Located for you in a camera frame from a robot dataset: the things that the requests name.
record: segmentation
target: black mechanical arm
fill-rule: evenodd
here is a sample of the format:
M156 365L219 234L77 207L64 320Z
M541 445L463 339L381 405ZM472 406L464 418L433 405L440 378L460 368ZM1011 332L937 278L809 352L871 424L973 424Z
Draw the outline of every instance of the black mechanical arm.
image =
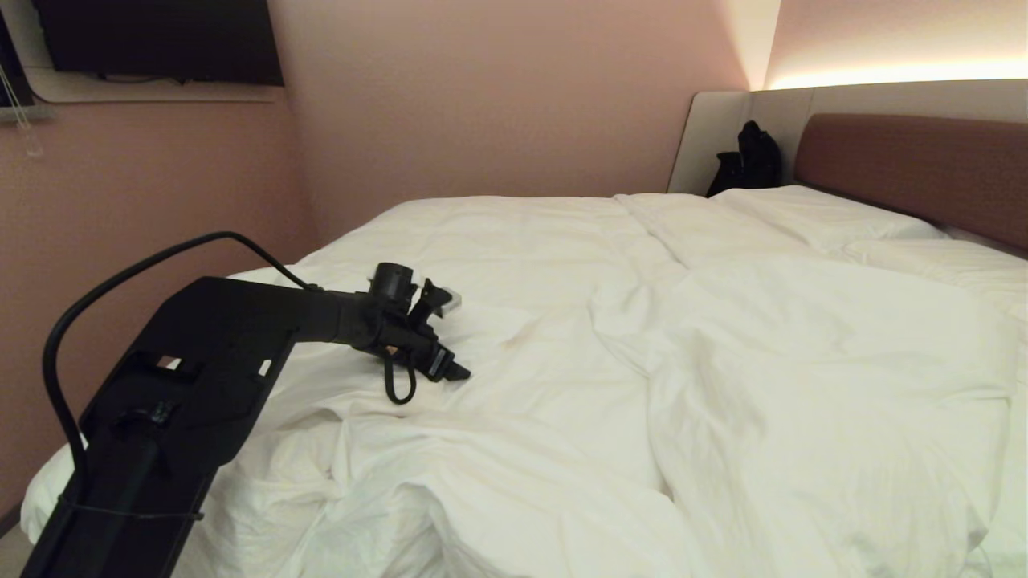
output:
M470 372L429 317L457 297L378 266L367 293L201 278L168 299L80 420L88 440L24 578L162 578L172 573L218 468L246 441L293 346L342 344L387 360L390 398ZM393 363L411 377L404 399Z

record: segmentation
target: black cable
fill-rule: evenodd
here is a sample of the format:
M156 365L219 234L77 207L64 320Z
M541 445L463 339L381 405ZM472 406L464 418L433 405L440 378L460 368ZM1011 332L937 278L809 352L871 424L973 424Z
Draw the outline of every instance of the black cable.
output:
M64 397L64 393L61 391L61 382L58 380L58 350L61 348L61 340L64 338L65 333L68 332L72 323L75 322L78 316L82 315L82 312L115 287L121 285L125 281L128 281L144 270L170 259L175 255L178 255L179 253L188 251L189 249L207 243L211 243L212 241L218 241L220 239L231 239L246 245L248 249L257 253L257 255L278 269L279 273L286 276L286 279L289 279L300 288L307 291L317 291L320 289L317 285L307 284L300 278L290 273L285 265L279 262L279 260L272 257L270 253L262 249L253 241L237 232L221 231L197 237L191 241L180 243L179 245L164 249L159 253L155 253L101 283L76 301L75 304L69 308L68 311L61 316L61 319L59 319L53 325L53 329L50 330L49 337L46 338L46 345L43 347L43 385L46 387L46 395L50 399L50 405L53 407L53 412L58 416L58 422L61 423L61 429L64 430L65 437L68 438L68 444L71 446L72 461L75 463L75 471L79 474L79 483L76 486L76 496L71 500L72 502L77 502L77 498L85 491L86 463L85 448L82 445L82 438L79 437L78 426L75 423L75 418L71 413L71 409L68 407L68 401Z
M181 513L159 513L159 514L144 514L138 512L122 512L120 510L109 510L107 508L97 508L94 506L83 506L82 504L76 504L74 502L69 502L67 498L62 494L59 498L68 507L73 510L81 510L83 512L93 512L97 514L107 514L118 517L130 517L133 519L168 519L168 518L185 518L192 521L199 521L204 519L204 512L181 512Z
M156 82L158 80L172 80L178 82L180 86L185 86L185 80L180 80L177 78L172 78L171 76L147 76L145 78L111 78L106 74L97 74L97 80L103 80L104 82L110 82L112 84L147 84L149 82Z
M407 397L400 399L396 396L396 388L393 386L393 356L386 356L386 396L397 405L404 405L411 399L414 399L414 390L417 388L417 378L414 376L414 363L410 359L409 354L407 356L407 375L410 377L410 392L407 393Z

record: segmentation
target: bed frame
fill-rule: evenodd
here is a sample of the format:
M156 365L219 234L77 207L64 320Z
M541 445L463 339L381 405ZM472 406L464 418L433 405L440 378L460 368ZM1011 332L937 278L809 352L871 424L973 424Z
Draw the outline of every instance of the bed frame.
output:
M749 118L778 141L786 183L1028 256L1028 80L700 93L668 192L705 192Z

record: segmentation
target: black bag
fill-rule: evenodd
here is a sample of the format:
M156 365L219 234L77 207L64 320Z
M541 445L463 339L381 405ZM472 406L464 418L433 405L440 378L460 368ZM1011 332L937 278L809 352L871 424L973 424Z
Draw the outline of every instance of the black bag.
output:
M730 188L772 188L781 186L781 151L761 128L749 120L739 133L739 152L718 154L721 167L708 197Z

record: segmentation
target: pink wall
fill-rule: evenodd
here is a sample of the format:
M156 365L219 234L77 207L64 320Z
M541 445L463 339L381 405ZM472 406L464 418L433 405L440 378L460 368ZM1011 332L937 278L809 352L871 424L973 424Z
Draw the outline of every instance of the pink wall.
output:
M0 515L62 443L40 378L50 326L95 284L175 242L234 229L286 260L315 246L294 127L276 104L58 108L32 160L0 125ZM184 255L101 300L68 335L76 414L155 306L205 274L260 266L242 249Z
M321 240L414 197L665 190L692 96L747 87L722 2L272 2Z
M1025 75L1025 0L781 0L766 86Z

